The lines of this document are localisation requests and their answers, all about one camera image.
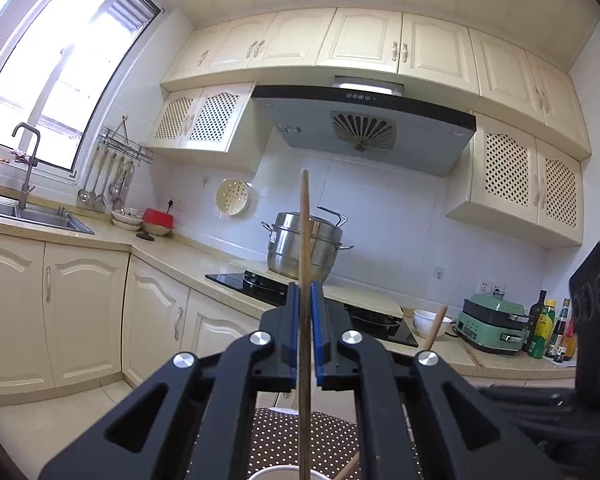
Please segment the lone wooden chopstick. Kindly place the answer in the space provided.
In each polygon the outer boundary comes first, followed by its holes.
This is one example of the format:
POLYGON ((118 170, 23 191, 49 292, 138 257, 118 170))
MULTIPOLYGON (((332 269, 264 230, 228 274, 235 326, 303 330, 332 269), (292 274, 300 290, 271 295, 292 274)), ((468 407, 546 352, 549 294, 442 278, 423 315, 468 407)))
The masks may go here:
POLYGON ((311 479, 311 228, 309 171, 303 170, 300 188, 299 254, 299 474, 311 479))

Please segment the lower kitchen cabinets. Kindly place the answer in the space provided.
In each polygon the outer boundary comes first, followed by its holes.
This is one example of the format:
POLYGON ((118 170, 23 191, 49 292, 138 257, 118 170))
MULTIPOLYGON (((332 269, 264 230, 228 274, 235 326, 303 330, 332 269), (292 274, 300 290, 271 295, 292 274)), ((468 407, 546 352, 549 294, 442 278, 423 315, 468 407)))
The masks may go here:
POLYGON ((268 310, 213 281, 234 271, 170 240, 0 234, 0 404, 138 385, 175 352, 224 350, 268 310))

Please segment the steel kitchen sink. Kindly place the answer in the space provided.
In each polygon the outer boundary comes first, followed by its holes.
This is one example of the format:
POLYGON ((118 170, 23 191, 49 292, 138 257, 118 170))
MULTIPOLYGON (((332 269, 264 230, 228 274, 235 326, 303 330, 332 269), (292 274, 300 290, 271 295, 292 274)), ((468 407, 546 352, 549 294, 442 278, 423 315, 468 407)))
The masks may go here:
POLYGON ((82 234, 94 232, 76 216, 66 211, 64 207, 47 208, 33 204, 19 207, 18 200, 0 195, 0 217, 32 223, 36 226, 48 226, 82 234))

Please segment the dark soy sauce bottle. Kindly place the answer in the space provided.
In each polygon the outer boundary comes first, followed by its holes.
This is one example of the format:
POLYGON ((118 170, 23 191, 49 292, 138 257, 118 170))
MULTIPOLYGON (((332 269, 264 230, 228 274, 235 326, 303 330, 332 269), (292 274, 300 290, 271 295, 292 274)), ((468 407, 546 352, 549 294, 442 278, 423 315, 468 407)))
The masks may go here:
POLYGON ((570 299, 565 298, 562 303, 562 308, 560 309, 560 313, 558 316, 557 324, 554 328, 554 332, 550 337, 550 343, 548 344, 545 355, 548 358, 554 359, 556 356, 560 344, 562 343, 562 336, 564 336, 565 329, 567 326, 568 318, 569 318, 569 309, 570 309, 570 299))

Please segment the red orange sauce bottle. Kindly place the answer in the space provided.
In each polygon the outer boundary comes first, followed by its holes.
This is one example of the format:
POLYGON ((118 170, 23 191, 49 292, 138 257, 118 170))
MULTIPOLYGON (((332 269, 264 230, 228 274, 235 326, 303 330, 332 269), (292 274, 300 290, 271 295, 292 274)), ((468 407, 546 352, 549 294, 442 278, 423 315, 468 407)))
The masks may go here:
POLYGON ((577 348, 577 337, 576 337, 576 315, 570 314, 567 326, 565 328, 564 336, 562 337, 562 348, 564 349, 564 361, 571 361, 574 352, 577 348))

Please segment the pink utensil holder cup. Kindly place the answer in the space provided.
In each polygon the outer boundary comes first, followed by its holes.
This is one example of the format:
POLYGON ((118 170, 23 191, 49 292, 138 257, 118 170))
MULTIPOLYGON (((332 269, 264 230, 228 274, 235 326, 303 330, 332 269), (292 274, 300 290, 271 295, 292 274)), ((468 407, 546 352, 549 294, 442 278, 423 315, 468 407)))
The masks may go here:
POLYGON ((299 467, 296 465, 275 465, 263 468, 252 474, 248 480, 299 480, 299 467))

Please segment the green yellow bottle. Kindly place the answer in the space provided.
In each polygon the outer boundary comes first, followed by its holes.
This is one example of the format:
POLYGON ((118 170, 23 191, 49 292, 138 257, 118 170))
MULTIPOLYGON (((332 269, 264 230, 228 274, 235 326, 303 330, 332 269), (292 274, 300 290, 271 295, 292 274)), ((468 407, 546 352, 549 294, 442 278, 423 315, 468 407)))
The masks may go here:
POLYGON ((528 356, 531 356, 533 359, 541 359, 544 356, 547 341, 550 340, 550 335, 554 327, 555 309, 556 301, 550 299, 545 301, 544 306, 540 310, 528 349, 528 356))

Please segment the green electric cooker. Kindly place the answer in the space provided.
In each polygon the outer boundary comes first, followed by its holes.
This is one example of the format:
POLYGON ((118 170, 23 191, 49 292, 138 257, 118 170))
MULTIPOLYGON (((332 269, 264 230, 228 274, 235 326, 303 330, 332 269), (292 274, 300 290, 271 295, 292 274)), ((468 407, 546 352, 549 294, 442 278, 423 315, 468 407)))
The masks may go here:
POLYGON ((464 300, 455 328, 464 341, 484 352, 515 354, 524 345, 528 321, 521 304, 498 295, 473 294, 464 300))

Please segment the white ceramic bowl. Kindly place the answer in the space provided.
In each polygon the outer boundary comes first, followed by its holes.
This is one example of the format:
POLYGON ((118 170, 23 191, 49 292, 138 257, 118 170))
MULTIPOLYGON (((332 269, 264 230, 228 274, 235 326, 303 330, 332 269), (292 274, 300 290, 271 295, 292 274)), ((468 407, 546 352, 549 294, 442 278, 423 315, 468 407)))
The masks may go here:
MULTIPOLYGON (((414 330, 419 337, 427 338, 431 332, 432 326, 434 326, 434 320, 436 314, 427 310, 415 310, 412 316, 412 323, 414 330)), ((452 318, 445 316, 441 322, 438 336, 443 335, 446 330, 451 326, 452 318)))

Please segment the dark oil bottle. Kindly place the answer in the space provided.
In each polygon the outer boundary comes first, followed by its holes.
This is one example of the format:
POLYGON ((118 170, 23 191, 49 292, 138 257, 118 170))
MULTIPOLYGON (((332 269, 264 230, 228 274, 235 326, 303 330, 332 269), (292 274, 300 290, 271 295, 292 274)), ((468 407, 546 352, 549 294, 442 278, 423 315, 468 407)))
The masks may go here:
POLYGON ((535 331, 536 323, 538 322, 538 317, 542 310, 542 307, 545 306, 545 298, 547 291, 542 289, 539 293, 539 299, 535 304, 532 304, 529 310, 528 322, 526 325, 526 338, 524 338, 524 343, 522 344, 521 350, 523 352, 527 352, 529 350, 532 337, 535 331))

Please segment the red container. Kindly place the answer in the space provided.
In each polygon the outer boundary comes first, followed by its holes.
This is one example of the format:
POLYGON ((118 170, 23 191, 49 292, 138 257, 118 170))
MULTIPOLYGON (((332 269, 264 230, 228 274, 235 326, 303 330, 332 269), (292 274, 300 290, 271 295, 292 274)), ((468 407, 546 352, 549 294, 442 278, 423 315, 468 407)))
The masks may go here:
POLYGON ((147 208, 143 213, 143 228, 151 235, 168 235, 174 228, 173 216, 167 212, 147 208))

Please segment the round cream strainer plate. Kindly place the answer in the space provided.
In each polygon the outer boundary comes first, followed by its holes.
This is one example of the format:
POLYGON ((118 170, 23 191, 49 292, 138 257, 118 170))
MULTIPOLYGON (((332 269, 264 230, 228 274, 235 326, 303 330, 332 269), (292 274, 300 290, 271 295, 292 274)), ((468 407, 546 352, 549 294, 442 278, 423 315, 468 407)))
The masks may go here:
POLYGON ((225 179, 216 190, 215 203, 224 216, 237 216, 245 212, 250 204, 251 186, 240 179, 225 179))

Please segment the right lattice cabinet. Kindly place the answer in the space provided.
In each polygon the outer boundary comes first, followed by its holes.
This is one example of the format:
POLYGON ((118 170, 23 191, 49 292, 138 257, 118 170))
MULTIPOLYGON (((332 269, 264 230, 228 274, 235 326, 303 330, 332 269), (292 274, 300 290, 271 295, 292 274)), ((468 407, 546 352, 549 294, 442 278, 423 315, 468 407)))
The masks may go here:
POLYGON ((449 175, 445 215, 548 249, 581 245, 580 162, 504 122, 476 119, 449 175))

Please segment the lattice cabinet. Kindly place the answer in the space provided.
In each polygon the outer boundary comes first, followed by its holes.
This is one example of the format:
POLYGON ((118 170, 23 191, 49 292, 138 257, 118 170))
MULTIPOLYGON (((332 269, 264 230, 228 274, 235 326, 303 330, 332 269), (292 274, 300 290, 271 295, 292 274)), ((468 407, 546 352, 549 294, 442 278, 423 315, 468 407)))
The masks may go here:
POLYGON ((504 122, 476 119, 449 175, 445 215, 548 249, 581 245, 580 162, 504 122))
POLYGON ((171 92, 146 146, 175 160, 254 174, 273 130, 253 82, 171 92))

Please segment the steel faucet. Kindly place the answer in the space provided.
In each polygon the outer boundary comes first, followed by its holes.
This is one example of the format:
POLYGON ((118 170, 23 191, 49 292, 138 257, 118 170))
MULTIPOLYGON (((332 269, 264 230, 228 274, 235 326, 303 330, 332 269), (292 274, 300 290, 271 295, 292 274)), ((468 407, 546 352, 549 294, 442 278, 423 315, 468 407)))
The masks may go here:
POLYGON ((41 133, 38 131, 37 128, 31 126, 27 122, 18 122, 14 130, 12 130, 12 136, 16 136, 19 129, 27 130, 35 136, 35 144, 32 154, 28 155, 26 152, 22 152, 20 154, 20 157, 26 161, 27 165, 27 173, 24 177, 23 184, 20 190, 20 195, 18 198, 18 208, 20 210, 23 210, 27 207, 27 199, 29 194, 35 189, 34 185, 30 185, 30 181, 33 168, 38 166, 38 147, 41 143, 41 133))

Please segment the left lattice cabinet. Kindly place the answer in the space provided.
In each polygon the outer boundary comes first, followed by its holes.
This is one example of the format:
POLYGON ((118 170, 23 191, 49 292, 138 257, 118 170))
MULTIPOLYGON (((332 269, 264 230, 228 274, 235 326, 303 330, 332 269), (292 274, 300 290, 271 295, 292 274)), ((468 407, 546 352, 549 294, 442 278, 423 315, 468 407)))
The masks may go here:
POLYGON ((254 174, 273 130, 253 82, 171 92, 146 146, 175 160, 254 174))

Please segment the range hood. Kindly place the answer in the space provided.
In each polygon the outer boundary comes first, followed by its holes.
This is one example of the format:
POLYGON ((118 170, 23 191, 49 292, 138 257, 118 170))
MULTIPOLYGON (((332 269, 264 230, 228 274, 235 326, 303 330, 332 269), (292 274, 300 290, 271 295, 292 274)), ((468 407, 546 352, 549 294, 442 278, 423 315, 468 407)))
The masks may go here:
POLYGON ((447 176, 477 131, 461 110, 377 92, 258 84, 258 103, 293 148, 447 176))

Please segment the window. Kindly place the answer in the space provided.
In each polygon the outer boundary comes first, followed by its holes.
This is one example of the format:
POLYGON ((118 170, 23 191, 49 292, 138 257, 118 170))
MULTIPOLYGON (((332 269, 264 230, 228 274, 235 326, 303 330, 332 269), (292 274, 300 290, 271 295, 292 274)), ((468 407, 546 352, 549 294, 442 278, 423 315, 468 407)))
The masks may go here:
POLYGON ((151 0, 50 0, 0 69, 0 144, 72 171, 95 108, 160 10, 151 0))

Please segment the wall utensil rack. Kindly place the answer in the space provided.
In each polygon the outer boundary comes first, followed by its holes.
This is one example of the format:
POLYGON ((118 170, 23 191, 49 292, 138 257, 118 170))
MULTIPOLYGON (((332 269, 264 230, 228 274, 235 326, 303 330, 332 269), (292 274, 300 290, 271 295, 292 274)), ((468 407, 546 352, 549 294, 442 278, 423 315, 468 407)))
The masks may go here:
POLYGON ((136 170, 154 161, 149 148, 131 140, 128 121, 129 116, 123 115, 116 128, 103 126, 99 130, 94 154, 76 194, 79 207, 102 214, 123 209, 136 170))

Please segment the upper wall cabinets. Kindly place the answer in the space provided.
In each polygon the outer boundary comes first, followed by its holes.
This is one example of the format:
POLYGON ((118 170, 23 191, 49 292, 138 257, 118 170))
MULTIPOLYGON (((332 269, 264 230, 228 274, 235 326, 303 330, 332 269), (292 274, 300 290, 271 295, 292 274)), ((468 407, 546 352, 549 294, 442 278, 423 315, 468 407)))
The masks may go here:
POLYGON ((498 37, 416 14, 300 9, 205 27, 186 41, 162 85, 329 86, 337 77, 395 82, 410 98, 492 117, 577 160, 592 153, 566 73, 498 37))

